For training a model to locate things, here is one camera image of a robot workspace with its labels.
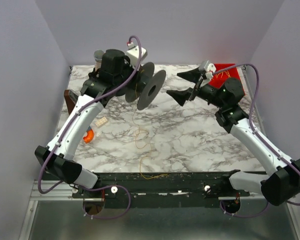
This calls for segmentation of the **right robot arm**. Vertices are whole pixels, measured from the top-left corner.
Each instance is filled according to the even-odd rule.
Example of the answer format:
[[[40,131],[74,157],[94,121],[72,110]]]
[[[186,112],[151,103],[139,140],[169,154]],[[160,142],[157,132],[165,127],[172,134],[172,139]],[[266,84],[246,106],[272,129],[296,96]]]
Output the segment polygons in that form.
[[[294,160],[276,147],[253,123],[251,113],[239,105],[245,96],[240,79],[227,78],[220,87],[210,85],[212,78],[222,73],[209,62],[195,69],[179,72],[177,76],[194,83],[187,90],[168,90],[180,106],[196,97],[218,108],[216,121],[239,140],[261,163],[265,174],[235,170],[227,179],[234,190],[262,194],[273,206],[289,202],[300,193],[300,159]]]

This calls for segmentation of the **black cable spool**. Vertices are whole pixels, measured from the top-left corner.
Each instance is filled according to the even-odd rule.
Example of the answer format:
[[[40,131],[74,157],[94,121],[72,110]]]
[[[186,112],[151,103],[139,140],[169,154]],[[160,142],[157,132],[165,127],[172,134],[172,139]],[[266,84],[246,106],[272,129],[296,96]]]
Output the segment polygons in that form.
[[[137,101],[137,109],[139,111],[147,108],[152,101],[155,99],[155,97],[160,92],[165,79],[166,79],[166,71],[165,70],[159,70],[157,73],[155,72],[155,64],[153,62],[147,62],[144,65],[140,67],[140,69],[145,70],[146,75],[146,85],[143,91],[137,96],[126,96],[125,92],[125,101],[128,103],[132,103],[135,100]]]

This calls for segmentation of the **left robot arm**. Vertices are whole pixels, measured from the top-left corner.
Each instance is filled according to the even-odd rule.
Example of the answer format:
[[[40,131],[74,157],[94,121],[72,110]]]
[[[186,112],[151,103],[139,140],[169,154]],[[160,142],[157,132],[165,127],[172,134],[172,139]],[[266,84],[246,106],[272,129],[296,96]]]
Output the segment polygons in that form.
[[[108,49],[101,57],[99,69],[88,74],[80,95],[68,119],[56,136],[34,152],[41,164],[39,176],[44,172],[67,183],[92,189],[98,176],[73,160],[77,147],[95,117],[115,95],[124,94],[126,85],[135,80],[141,62],[148,55],[140,46],[126,52]]]

